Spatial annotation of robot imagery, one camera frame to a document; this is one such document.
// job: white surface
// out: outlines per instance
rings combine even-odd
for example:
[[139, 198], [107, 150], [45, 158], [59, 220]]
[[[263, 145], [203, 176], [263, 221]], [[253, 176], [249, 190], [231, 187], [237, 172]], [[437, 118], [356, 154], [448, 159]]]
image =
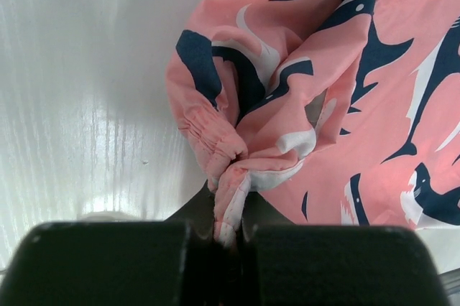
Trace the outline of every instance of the white surface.
[[[163, 82], [198, 1], [0, 0], [0, 267], [38, 223], [163, 219], [200, 188]], [[459, 240], [434, 243], [444, 271]]]

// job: patterned fabric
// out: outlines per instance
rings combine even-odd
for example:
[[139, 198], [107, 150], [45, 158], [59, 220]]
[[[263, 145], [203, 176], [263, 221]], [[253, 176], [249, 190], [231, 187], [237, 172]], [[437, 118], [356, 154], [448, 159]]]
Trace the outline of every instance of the patterned fabric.
[[459, 0], [204, 0], [167, 91], [226, 246], [249, 191], [299, 224], [460, 226]]

